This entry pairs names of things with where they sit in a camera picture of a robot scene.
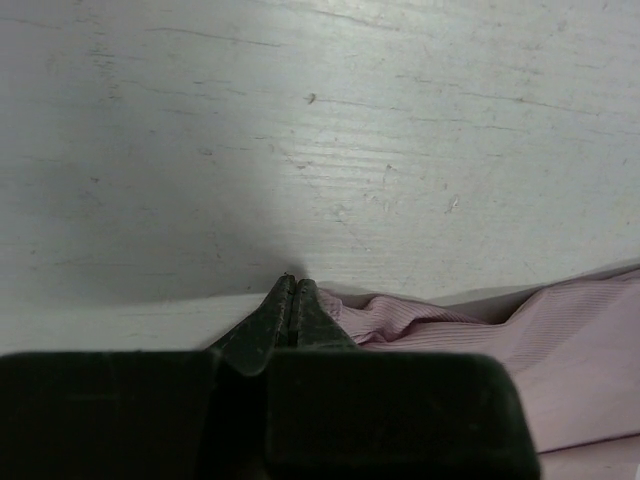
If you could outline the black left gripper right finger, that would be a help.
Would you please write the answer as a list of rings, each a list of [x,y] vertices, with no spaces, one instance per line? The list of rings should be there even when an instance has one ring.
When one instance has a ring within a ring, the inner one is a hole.
[[[505,368],[478,354],[374,352],[297,284],[288,343],[266,374],[264,458],[275,479],[537,479]]]

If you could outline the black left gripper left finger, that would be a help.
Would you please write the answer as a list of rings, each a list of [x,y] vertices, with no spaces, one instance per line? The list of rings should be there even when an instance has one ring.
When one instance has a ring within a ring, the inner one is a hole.
[[[208,347],[44,351],[1,358],[5,479],[190,479],[226,401],[265,367],[295,291],[281,276]]]

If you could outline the mauve tank top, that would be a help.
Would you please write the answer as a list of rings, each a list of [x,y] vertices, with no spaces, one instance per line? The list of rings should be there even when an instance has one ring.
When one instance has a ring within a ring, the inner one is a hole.
[[[639,274],[598,274],[451,306],[327,290],[359,346],[477,353],[516,384],[547,479],[639,475]]]

